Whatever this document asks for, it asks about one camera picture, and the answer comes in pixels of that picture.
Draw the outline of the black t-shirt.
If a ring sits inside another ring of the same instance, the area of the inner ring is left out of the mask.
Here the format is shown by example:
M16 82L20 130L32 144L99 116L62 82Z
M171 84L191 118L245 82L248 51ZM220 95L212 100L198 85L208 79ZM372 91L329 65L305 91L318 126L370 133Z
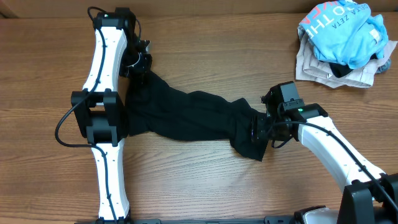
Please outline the black t-shirt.
M129 135L155 132L178 141L227 139L241 156L261 161L267 141L251 140L251 121L260 112L244 99L170 87L154 72L132 80L126 93Z

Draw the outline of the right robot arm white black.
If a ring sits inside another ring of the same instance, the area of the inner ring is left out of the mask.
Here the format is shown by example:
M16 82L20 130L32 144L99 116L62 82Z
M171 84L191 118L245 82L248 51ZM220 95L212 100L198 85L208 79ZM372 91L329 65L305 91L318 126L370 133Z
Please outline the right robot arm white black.
M397 175L388 175L362 156L338 131L318 104L307 105L294 82L273 86L261 97L266 113L252 119L254 143L291 139L308 148L338 184L338 210L314 206L293 215L271 216L265 223L397 223Z

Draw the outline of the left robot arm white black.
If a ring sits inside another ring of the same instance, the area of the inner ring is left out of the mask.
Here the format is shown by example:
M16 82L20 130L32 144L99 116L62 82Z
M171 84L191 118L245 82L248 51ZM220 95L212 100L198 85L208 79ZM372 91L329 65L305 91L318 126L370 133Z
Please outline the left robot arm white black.
M95 159L100 201L96 222L130 223L123 173L129 123L118 81L140 80L150 71L150 42L141 39L141 25L127 7L113 12L99 9L92 21L96 46L91 70L82 90L72 93L71 104Z

